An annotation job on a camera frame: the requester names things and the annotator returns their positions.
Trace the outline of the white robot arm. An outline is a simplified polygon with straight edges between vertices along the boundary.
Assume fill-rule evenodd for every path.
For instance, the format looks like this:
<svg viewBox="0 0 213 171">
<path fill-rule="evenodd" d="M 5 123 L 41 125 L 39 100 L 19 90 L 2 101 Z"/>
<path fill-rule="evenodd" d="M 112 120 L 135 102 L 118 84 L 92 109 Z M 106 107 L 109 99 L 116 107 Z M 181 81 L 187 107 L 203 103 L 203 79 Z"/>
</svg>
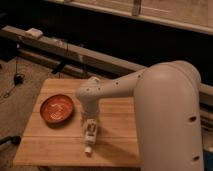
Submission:
<svg viewBox="0 0 213 171">
<path fill-rule="evenodd" d="M 86 120 L 98 117 L 102 98 L 134 99 L 142 171 L 204 171 L 200 85 L 192 64 L 172 61 L 106 83 L 92 77 L 76 97 Z"/>
</svg>

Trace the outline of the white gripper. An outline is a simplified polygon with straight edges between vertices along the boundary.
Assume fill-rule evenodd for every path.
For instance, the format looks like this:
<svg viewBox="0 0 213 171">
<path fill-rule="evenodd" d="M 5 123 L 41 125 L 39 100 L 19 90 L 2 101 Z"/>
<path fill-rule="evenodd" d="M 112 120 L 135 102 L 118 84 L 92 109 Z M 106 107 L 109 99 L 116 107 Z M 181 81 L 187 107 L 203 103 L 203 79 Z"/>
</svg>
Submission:
<svg viewBox="0 0 213 171">
<path fill-rule="evenodd" d="M 82 119 L 81 126 L 86 124 L 87 119 L 95 119 L 99 116 L 98 105 L 83 105 L 82 106 Z M 99 128 L 99 119 L 95 119 L 96 130 Z"/>
</svg>

